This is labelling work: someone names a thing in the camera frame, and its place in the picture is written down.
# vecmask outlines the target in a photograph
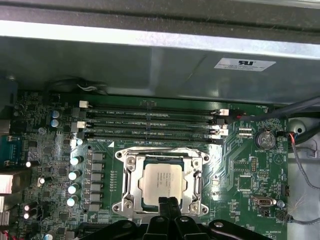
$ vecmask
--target white dimm latch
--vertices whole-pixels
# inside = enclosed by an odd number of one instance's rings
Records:
[[[78,122],[76,123],[76,127],[77,127],[78,129],[85,129],[86,126],[87,126],[87,123],[86,123],[85,121],[78,121]]]
[[[88,101],[80,100],[80,101],[79,101],[79,108],[82,108],[82,109],[87,109],[87,108],[89,108],[89,102],[88,102]]]

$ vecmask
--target motherboard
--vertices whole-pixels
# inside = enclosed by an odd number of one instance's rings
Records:
[[[287,239],[287,120],[242,121],[268,106],[21,91],[3,166],[31,170],[21,239],[73,240],[122,219],[157,214],[176,197],[202,224],[223,219]]]

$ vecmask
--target black cable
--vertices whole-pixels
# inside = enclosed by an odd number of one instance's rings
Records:
[[[302,173],[306,183],[313,189],[317,189],[317,190],[320,190],[320,187],[318,186],[315,186],[313,185],[309,178],[308,178],[308,175],[306,173],[306,171],[304,170],[304,167],[302,166],[302,163],[301,163],[301,160],[299,158],[299,155],[298,155],[298,151],[297,151],[297,148],[296,148],[296,144],[294,142],[291,143],[291,146],[292,146],[292,150],[293,150],[293,153],[294,153],[294,157],[295,157],[295,160],[296,160],[296,164],[298,165],[298,168],[300,170],[300,172]]]
[[[274,118],[281,118],[284,116],[288,116],[290,114],[301,112],[304,109],[312,107],[316,104],[320,103],[320,96],[312,97],[310,99],[299,101],[288,106],[276,109],[272,112],[259,115],[259,116],[242,116],[240,120],[242,121],[263,121],[266,119],[274,119]]]

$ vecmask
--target green circuit board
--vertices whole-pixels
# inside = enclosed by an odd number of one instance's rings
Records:
[[[87,101],[88,106],[79,108],[79,101]],[[40,92],[29,91],[19,93],[18,106],[10,134],[22,139],[21,162],[40,162],[32,169],[32,185],[23,201],[37,200],[49,206],[46,218],[19,222],[21,238],[40,240],[48,231],[54,231],[56,239],[68,240],[69,232],[80,223],[123,219],[111,209],[122,198],[123,163],[116,159],[115,152],[148,146],[188,147],[210,155],[202,174],[201,201],[209,207],[208,214],[200,219],[203,224],[223,219],[274,240],[287,239],[287,225],[276,219],[277,205],[261,211],[252,197],[268,196],[287,203],[288,194],[283,189],[288,183],[288,139],[277,132],[286,131],[288,122],[236,120],[228,125],[223,144],[208,142],[208,121],[212,118],[208,113],[230,109],[261,115],[267,106],[68,93],[43,97]],[[53,111],[58,111],[57,118],[53,118]],[[86,127],[78,128],[79,122],[85,122]],[[273,148],[257,147],[255,136],[261,131],[274,134]],[[99,211],[91,210],[90,201],[93,155],[99,155],[98,163],[102,163]],[[75,156],[82,156],[83,162],[71,166],[70,158]],[[81,185],[79,201],[70,207],[66,204],[70,197],[67,189],[73,182],[68,174],[77,169],[82,172],[74,181]],[[38,186],[40,176],[51,176],[52,180]],[[27,235],[32,225],[36,230]]]

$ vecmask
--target black capacitor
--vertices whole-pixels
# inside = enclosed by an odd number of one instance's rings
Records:
[[[34,168],[34,167],[38,167],[40,165],[40,162],[39,161],[27,161],[26,163],[25,163],[25,166],[27,167],[27,168]]]
[[[270,150],[276,146],[276,137],[271,131],[264,129],[255,134],[254,143],[261,150]]]
[[[39,204],[39,203],[38,203],[37,201],[32,201],[32,202],[26,204],[23,209],[24,209],[26,212],[29,212],[30,210],[32,210],[32,209],[34,209],[35,207],[37,207],[38,204]]]
[[[24,219],[30,219],[32,218],[33,216],[37,215],[37,212],[38,210],[36,208],[33,208],[31,209],[29,212],[26,212],[24,215],[23,215],[23,218]]]

